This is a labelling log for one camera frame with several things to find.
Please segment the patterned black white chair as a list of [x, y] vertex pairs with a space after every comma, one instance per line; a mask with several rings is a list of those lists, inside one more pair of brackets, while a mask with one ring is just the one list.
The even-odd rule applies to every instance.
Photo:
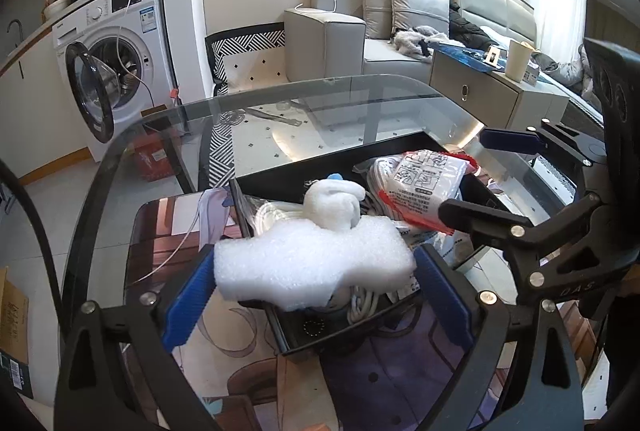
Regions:
[[205, 38], [213, 95], [286, 84], [283, 22], [214, 32]]

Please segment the grey cushion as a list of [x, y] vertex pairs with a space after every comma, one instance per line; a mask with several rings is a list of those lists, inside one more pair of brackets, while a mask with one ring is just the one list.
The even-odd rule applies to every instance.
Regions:
[[449, 34], [449, 0], [392, 0], [392, 32], [428, 26]]

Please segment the white rope bundle bag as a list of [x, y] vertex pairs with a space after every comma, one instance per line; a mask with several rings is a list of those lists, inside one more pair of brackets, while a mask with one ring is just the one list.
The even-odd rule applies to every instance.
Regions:
[[367, 191], [366, 199], [364, 199], [366, 214], [388, 217], [394, 222], [400, 234], [406, 236], [413, 230], [413, 226], [384, 200], [387, 193], [387, 185], [390, 183], [390, 179], [393, 177], [394, 171], [400, 162], [400, 155], [370, 158], [354, 165], [352, 172], [366, 182], [364, 187]]

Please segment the white washing machine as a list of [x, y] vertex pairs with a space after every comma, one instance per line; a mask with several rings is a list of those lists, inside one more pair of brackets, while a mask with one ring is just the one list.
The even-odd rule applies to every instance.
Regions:
[[95, 162], [131, 124], [175, 105], [162, 0], [90, 0], [53, 25], [52, 39]]

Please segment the white foam piece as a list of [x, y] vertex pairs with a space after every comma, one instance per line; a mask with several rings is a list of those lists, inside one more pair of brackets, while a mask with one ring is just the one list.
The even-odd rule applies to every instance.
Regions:
[[262, 235], [218, 241], [214, 255], [224, 299], [266, 301], [286, 312], [324, 307], [341, 288], [398, 290], [416, 269], [392, 220], [368, 215], [346, 232], [307, 219], [280, 220]]

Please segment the white paper cup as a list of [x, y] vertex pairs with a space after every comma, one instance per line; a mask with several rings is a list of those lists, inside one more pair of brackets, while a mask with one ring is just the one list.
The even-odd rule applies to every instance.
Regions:
[[506, 76], [516, 82], [522, 81], [533, 52], [527, 42], [511, 39], [504, 71]]

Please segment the green white medicine pouch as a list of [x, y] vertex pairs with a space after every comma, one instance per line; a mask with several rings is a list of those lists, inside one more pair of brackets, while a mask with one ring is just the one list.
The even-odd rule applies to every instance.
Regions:
[[444, 232], [423, 231], [420, 227], [412, 225], [399, 226], [398, 232], [411, 249], [427, 243], [433, 246], [450, 266], [457, 261], [456, 248], [459, 243], [462, 243], [462, 237], [458, 233], [448, 235]]

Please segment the beige sofa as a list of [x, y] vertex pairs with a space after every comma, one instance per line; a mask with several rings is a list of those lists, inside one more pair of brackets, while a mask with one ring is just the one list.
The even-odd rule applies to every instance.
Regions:
[[285, 71], [292, 81], [393, 74], [426, 81], [433, 47], [451, 44], [486, 52], [510, 40], [533, 44], [533, 13], [515, 0], [449, 0], [449, 34], [428, 26], [397, 29], [389, 40], [368, 39], [362, 0], [311, 0], [284, 14]]

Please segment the black cardboard box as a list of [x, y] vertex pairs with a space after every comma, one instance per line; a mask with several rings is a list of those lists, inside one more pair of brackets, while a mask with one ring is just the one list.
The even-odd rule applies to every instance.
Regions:
[[230, 191], [238, 207], [241, 231], [250, 247], [246, 262], [258, 272], [258, 284], [241, 281], [250, 294], [249, 307], [265, 311], [270, 328], [284, 355], [307, 349], [322, 350], [357, 339], [379, 321], [399, 312], [409, 298], [384, 301], [374, 315], [350, 325], [343, 309], [328, 310], [331, 295], [352, 286], [396, 287], [409, 281], [413, 260], [409, 248], [382, 217], [366, 215], [349, 232], [332, 232], [296, 219], [279, 221], [266, 235], [250, 225], [250, 203], [293, 203], [302, 199], [308, 183], [332, 172], [346, 181], [363, 183], [354, 168], [374, 157], [412, 150], [439, 150], [424, 132], [416, 132], [347, 150], [291, 162], [277, 168], [233, 179]]

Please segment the beige cushion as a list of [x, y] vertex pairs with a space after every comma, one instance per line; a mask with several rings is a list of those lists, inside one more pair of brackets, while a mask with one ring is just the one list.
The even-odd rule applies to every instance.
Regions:
[[368, 39], [389, 40], [392, 34], [392, 0], [362, 0]]

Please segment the beige side cabinet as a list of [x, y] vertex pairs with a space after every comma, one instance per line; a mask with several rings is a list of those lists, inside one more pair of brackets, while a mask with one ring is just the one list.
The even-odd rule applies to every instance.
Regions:
[[524, 130], [542, 119], [559, 122], [568, 104], [568, 95], [555, 84], [531, 86], [504, 73], [482, 73], [438, 51], [430, 86], [489, 128]]

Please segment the red edged white packet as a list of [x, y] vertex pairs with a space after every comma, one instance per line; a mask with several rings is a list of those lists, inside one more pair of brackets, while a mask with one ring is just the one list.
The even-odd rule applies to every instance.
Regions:
[[456, 199], [462, 179], [478, 170], [476, 160], [464, 153], [420, 150], [405, 152], [394, 171], [384, 200], [411, 225], [454, 234], [439, 219], [439, 206]]

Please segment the white plush toy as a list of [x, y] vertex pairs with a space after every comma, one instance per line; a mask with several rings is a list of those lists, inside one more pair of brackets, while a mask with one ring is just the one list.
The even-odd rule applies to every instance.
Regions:
[[360, 203], [365, 198], [366, 190], [356, 182], [319, 180], [306, 191], [303, 214], [322, 229], [350, 231], [360, 221]]

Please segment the anime print table mat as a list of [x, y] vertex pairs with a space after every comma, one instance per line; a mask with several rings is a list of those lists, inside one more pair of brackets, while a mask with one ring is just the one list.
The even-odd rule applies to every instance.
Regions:
[[[160, 266], [186, 237], [145, 280], [160, 290], [196, 257], [201, 196], [141, 206], [128, 275], [142, 275], [143, 262]], [[284, 356], [273, 332], [266, 311], [215, 291], [186, 343], [169, 352], [222, 429], [416, 430], [463, 359], [420, 295], [381, 327], [320, 352]]]

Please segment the red box under table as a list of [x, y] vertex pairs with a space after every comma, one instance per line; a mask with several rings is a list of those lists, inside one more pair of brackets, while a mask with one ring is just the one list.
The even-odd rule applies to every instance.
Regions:
[[179, 134], [166, 118], [149, 120], [149, 117], [166, 110], [165, 105], [160, 105], [141, 112], [144, 122], [141, 131], [134, 138], [134, 162], [140, 177], [146, 182], [169, 178], [175, 174], [167, 147], [175, 150], [180, 146]]

